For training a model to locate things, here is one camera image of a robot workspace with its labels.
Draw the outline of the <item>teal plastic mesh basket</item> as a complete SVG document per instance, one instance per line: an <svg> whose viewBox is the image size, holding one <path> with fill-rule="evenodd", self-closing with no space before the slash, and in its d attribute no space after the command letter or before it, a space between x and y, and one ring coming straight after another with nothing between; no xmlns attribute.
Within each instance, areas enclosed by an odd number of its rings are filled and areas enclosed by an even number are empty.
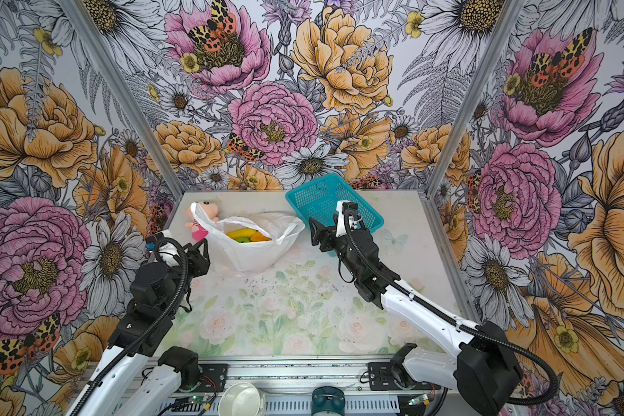
<svg viewBox="0 0 624 416"><path fill-rule="evenodd" d="M339 201L356 203L357 212L371 232L385 223L383 216L338 175L323 176L300 185L286 192L285 198L305 225L309 225L310 218L324 226L333 225Z"/></svg>

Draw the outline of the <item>white translucent plastic bag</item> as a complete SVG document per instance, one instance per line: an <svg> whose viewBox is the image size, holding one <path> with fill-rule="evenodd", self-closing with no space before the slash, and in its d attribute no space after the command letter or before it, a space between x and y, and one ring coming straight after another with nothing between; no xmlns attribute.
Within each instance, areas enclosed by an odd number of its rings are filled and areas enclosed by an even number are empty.
<svg viewBox="0 0 624 416"><path fill-rule="evenodd" d="M304 230L303 221L284 213L257 213L249 217L228 217L205 225L210 254L223 265L246 275L261 273L274 265L294 245ZM251 228L271 241L238 243L228 232Z"/></svg>

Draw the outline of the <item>orange fruit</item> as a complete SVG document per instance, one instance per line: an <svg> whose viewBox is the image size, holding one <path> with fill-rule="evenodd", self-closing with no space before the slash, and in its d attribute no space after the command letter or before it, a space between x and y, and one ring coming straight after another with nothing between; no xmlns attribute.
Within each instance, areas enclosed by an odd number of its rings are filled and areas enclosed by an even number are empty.
<svg viewBox="0 0 624 416"><path fill-rule="evenodd" d="M253 242L253 243L256 243L256 242L268 242L268 241L271 241L271 238L263 235L261 232L255 232L250 237L250 241Z"/></svg>

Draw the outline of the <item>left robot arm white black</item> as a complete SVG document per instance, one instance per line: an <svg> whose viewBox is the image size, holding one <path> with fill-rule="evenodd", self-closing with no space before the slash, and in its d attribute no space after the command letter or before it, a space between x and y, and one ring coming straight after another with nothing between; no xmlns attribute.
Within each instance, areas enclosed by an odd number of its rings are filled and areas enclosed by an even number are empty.
<svg viewBox="0 0 624 416"><path fill-rule="evenodd" d="M127 313L109 337L109 345L88 383L70 406L70 415L114 414L133 379L173 327L178 311L192 312L192 281L206 275L211 267L208 242L180 244L159 235L151 244L154 261L136 272ZM150 414L177 389L195 388L200 378L198 360L198 354L186 348L166 350L123 414Z"/></svg>

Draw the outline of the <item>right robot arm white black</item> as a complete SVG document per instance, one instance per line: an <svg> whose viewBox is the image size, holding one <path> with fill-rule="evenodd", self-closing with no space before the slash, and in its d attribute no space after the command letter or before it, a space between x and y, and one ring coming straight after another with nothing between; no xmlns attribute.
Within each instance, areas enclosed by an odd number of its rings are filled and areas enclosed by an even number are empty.
<svg viewBox="0 0 624 416"><path fill-rule="evenodd" d="M454 315L386 267L356 208L353 202L338 202L332 225L310 218L312 245L336 253L365 302L404 319L454 359L454 369L436 384L457 390L481 415L499 414L523 378L515 346L496 325Z"/></svg>

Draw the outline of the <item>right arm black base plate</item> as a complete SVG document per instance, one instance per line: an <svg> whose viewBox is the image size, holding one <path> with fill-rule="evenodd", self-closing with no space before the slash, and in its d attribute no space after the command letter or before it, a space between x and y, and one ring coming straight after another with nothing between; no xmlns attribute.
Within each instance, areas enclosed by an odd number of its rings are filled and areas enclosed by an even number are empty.
<svg viewBox="0 0 624 416"><path fill-rule="evenodd" d="M391 362L369 362L367 384L371 391L432 391L437 387L429 382L414 381L403 369L394 369Z"/></svg>

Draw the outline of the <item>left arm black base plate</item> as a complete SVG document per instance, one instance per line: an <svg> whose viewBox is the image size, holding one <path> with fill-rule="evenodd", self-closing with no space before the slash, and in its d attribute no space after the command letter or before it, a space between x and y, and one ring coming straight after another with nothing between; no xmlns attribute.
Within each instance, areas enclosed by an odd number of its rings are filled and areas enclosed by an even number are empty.
<svg viewBox="0 0 624 416"><path fill-rule="evenodd" d="M222 393L228 379L227 364L202 363L182 373L181 392Z"/></svg>

